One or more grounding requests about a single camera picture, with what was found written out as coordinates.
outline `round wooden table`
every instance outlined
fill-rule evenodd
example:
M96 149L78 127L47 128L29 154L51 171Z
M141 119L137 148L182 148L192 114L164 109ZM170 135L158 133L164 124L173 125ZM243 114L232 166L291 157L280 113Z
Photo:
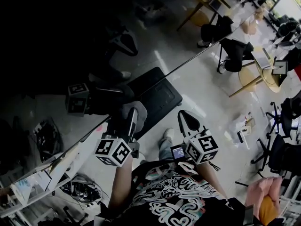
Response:
M278 93L281 90L281 86L278 86L279 77L272 74L274 59L271 58L269 60L269 63L271 64L270 69L261 69L261 67L259 66L259 64L256 61L253 61L246 65L243 65L241 71L239 72L239 80L243 87L241 89L239 89L238 91L234 92L229 97L233 97L245 89L248 89L249 92L252 92L252 91L254 91L253 90L254 85L257 85L261 82L264 82L268 86L268 88L271 91L273 91L274 93ZM245 70L246 67L253 65L253 64L256 64L256 68L259 72L259 76L257 76L254 79L252 79L253 77L251 77L251 75L249 74L250 71L248 72Z

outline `desk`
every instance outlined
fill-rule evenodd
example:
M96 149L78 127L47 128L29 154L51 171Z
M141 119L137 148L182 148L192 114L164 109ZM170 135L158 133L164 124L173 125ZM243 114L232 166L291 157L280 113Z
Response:
M269 60L271 66L273 67L273 63L274 63L274 59L271 57L271 59ZM278 93L281 89L281 86L278 86L278 77L272 75L272 71L273 69L261 69L261 67L259 66L259 64L256 61L250 62L246 65L243 65L242 67L242 73L245 73L244 68L256 64L256 68L259 72L259 76L257 76L255 79L253 79L252 81L242 81L242 79L246 78L249 79L250 76L242 76L241 75L241 71L239 72L239 79L240 82L242 84L242 88L240 88L238 91L234 92L232 95L230 95L229 97L233 97L235 95L237 95L238 93L240 93L241 91L245 90L245 89L249 89L250 87L253 87L254 85L257 85L261 82L264 82L268 88L270 90L272 90L274 93Z
M180 26L177 28L177 31L179 31L185 23L187 23L188 20L191 19L191 21L193 22L193 24L197 25L197 26L202 26L204 24L211 24L212 21L214 20L217 12L215 12L211 6L209 5L209 1L210 0L198 0L198 4L196 5L196 7L193 8L189 8L188 9L188 15L185 18L185 20L180 24ZM206 8L210 9L211 11L214 12L214 15L212 16L211 20L209 21L207 15L201 11L199 11L199 9L205 6Z

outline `white tile floor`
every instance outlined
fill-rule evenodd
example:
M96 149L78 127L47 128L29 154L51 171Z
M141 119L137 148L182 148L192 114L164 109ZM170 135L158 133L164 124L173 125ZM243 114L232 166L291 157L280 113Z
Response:
M139 54L136 57L128 57L117 52L111 60L111 64L119 70L129 70L133 77L137 77L146 71L158 66L167 74L175 67L196 55L200 50L196 47L199 40L199 28L188 22L178 33L176 26L185 17L186 7L196 5L194 0L167 0L166 3L172 8L173 15L164 22L162 26L143 27L134 15L124 18L126 26L136 32L139 39ZM271 28L262 22L257 33L251 37L251 43L265 45L268 52L280 54L273 51L269 45L269 39L274 38ZM182 105L176 107L155 127L153 127L140 140L140 150L148 161L158 159L158 141L161 139L167 128L173 127L176 131L173 141L174 145L182 143L183 136L180 133L177 114L181 109L193 111L204 119L204 124L211 130L217 141L220 151L214 158L213 163L221 168L217 172L217 177L226 191L228 197L237 197L244 202L246 188L234 184L236 180L250 183L259 178L256 175L258 165L250 165L250 160L261 153L260 145L257 145L257 138L264 141L266 128L257 123L256 133L249 138L249 149L236 146L228 139L227 132L229 124L240 113L256 107L260 117L260 107L262 110L271 111L269 105L275 101L280 105L286 97L292 94L292 73L287 77L281 91L273 93L268 87L261 83L256 86L255 92L242 92L232 98L229 95L241 87L237 73L225 73L220 75L216 72L220 47L215 45L205 51L200 56L191 60L184 67L180 68L168 76L168 80L179 91L183 97ZM251 67L251 71L258 76L256 68ZM1 117L9 123L12 122L13 115L19 115L24 121L24 128L30 129L36 125L44 116L52 116L64 139L64 149L68 149L87 131L104 119L104 116L86 115L83 118L68 116L65 113L64 96L37 96L35 100L30 98L21 99L19 96L11 98L2 105ZM111 194L111 187L114 178L115 168L102 164L95 157L91 156L79 171L95 180L97 184L108 195ZM264 176L271 175L268 166L263 172ZM41 200L41 203L48 207L53 207L63 215L62 208L65 205L71 209L71 214L80 219L84 212L69 196L56 190L55 197L48 196ZM99 209L85 210L89 213L86 222L93 219Z

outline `sneaker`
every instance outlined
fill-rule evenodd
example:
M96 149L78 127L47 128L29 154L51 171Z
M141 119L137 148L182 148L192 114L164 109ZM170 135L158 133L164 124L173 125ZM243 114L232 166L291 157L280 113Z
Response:
M226 61L224 61L220 66L217 67L218 73L225 73L225 71L226 71L225 64L226 64Z
M204 42L202 40L200 40L199 42L197 42L197 47L198 48L204 48L206 47L210 42Z
M164 132L164 138L169 137L171 140L173 140L174 138L174 128L168 128L165 132Z
M129 80L132 76L132 74L128 71L121 71L122 73L122 79L124 79L125 81Z

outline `black t-shirt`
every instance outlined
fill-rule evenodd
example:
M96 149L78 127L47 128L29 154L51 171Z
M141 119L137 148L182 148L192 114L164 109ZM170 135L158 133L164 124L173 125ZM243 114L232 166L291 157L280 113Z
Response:
M242 225L238 211L187 162L133 171L132 198L117 218L102 225Z

